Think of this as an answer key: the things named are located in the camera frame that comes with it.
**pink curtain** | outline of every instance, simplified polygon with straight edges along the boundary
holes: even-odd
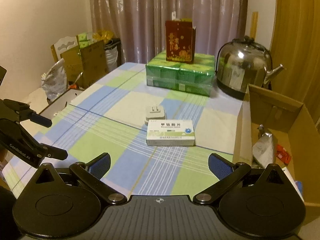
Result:
[[[111,30],[122,43],[123,62],[147,63],[165,49],[166,20],[192,18],[196,52],[217,55],[244,35],[247,0],[90,0],[93,31]]]

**kettle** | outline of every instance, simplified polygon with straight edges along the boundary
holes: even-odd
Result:
[[[221,47],[216,62],[217,84],[225,93],[243,99],[248,84],[267,85],[284,67],[272,69],[270,52],[253,38],[233,39]]]

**green tissue pack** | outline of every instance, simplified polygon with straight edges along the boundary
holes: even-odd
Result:
[[[210,96],[215,74],[213,55],[195,53],[193,64],[166,61],[162,51],[146,64],[147,85]]]

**table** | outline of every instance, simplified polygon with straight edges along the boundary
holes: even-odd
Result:
[[[145,65],[125,63],[90,86],[34,136],[68,151],[64,161],[45,158],[55,167],[88,162],[103,152],[111,168],[101,179],[127,197],[193,195],[217,182],[208,157],[217,152],[232,160],[241,101],[214,84],[211,97],[146,85]],[[167,119],[191,119],[196,146],[146,145],[145,108],[162,105]],[[36,169],[14,156],[3,170],[16,197]]]

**gray ribbed plate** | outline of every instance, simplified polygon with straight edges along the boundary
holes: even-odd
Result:
[[[188,196],[132,196],[108,207],[89,230],[72,240],[245,240],[227,229],[213,209],[190,202]]]

